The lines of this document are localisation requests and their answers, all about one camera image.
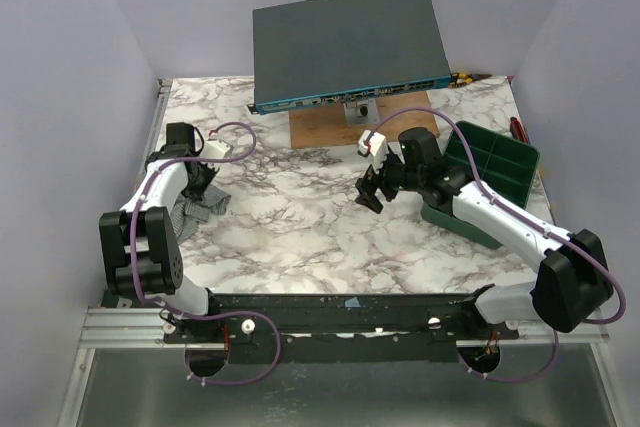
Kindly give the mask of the grey striped underwear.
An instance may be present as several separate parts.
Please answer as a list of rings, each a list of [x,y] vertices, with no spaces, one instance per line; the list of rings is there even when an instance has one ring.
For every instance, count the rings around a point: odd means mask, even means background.
[[[200,200],[178,196],[170,211],[170,220],[178,244],[186,242],[206,224],[212,215],[224,215],[231,195],[215,185],[209,185]]]

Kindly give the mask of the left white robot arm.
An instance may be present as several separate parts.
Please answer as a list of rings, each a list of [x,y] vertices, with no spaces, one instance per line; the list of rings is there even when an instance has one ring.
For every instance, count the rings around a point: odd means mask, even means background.
[[[195,160],[201,138],[191,124],[168,124],[166,142],[148,158],[134,196],[119,210],[103,214],[98,227],[109,292],[189,316],[188,331],[209,342],[221,332],[219,309],[209,289],[186,277],[170,217],[180,198],[203,200],[217,174]]]

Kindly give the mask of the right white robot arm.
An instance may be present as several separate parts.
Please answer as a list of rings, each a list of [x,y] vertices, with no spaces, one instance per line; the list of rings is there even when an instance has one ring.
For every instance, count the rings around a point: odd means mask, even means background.
[[[515,253],[537,275],[535,281],[489,286],[474,293],[473,306],[460,314],[460,326],[480,339],[496,324],[542,321],[571,332],[614,292],[605,276],[600,239],[588,230],[573,234],[526,212],[477,181],[469,168],[445,160],[434,135],[411,128],[398,138],[394,153],[380,133],[365,131],[358,152],[369,161],[356,182],[356,202],[375,213],[399,192],[419,194],[430,207],[464,221]]]

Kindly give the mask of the brown plywood board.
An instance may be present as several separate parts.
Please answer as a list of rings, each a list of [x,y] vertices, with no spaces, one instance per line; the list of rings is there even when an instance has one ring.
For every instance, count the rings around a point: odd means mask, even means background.
[[[410,107],[430,108],[426,91],[374,98],[380,121]],[[294,149],[356,145],[365,130],[377,124],[348,126],[343,104],[323,105],[289,112],[291,146]]]

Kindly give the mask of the green divided plastic tray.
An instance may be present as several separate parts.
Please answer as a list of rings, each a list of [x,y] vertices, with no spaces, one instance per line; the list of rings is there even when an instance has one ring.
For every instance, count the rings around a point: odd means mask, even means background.
[[[498,194],[520,208],[527,206],[539,162],[539,151],[509,136],[467,121],[457,126],[472,151],[482,180]],[[422,219],[489,249],[501,244],[485,232],[425,204]]]

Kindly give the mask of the red black utility knife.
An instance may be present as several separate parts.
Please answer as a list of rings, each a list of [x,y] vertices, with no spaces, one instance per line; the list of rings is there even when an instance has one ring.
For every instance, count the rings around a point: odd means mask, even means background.
[[[510,133],[515,140],[524,144],[530,143],[526,129],[517,117],[510,118]]]

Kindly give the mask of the blue tape piece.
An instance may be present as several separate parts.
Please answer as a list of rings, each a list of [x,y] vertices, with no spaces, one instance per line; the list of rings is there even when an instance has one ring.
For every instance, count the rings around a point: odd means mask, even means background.
[[[347,299],[345,301],[344,305],[348,309],[360,308],[361,307],[361,304],[360,304],[360,302],[359,302],[357,297],[352,297],[352,298]]]

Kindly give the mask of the grey metal stand bracket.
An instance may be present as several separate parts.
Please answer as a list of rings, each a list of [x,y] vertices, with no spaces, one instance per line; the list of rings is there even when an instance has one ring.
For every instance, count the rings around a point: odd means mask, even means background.
[[[374,98],[346,102],[343,104],[343,108],[348,126],[372,125],[380,122],[380,115]]]

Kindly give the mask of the grey network switch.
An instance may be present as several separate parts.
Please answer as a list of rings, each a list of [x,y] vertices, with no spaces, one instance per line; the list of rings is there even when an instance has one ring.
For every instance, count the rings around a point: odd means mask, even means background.
[[[305,0],[254,10],[254,101],[266,115],[446,87],[432,0]]]

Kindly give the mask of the black metal base rail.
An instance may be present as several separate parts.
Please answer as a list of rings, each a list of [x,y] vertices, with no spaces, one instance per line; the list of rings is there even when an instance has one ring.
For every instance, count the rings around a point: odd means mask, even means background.
[[[357,297],[361,307],[348,309]],[[475,315],[470,294],[217,294],[223,319],[166,316],[167,344],[219,348],[239,364],[454,362],[457,345],[516,340]]]

